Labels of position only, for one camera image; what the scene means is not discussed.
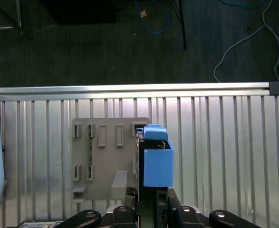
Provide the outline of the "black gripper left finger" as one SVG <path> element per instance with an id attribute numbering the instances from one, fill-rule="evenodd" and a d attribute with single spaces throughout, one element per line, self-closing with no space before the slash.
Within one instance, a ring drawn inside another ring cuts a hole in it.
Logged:
<path id="1" fill-rule="evenodd" d="M 83 210 L 62 222 L 64 228 L 135 228 L 136 215 L 136 189 L 126 189 L 123 205 L 111 206 L 105 215 L 95 210 Z"/>

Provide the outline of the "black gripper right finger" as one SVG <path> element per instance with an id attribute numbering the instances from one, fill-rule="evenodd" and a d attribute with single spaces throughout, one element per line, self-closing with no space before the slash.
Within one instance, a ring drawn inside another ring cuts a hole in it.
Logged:
<path id="1" fill-rule="evenodd" d="M 203 215 L 197 207 L 182 205 L 174 189 L 156 188 L 157 228 L 257 228 L 255 225 L 226 210 L 214 210 Z"/>

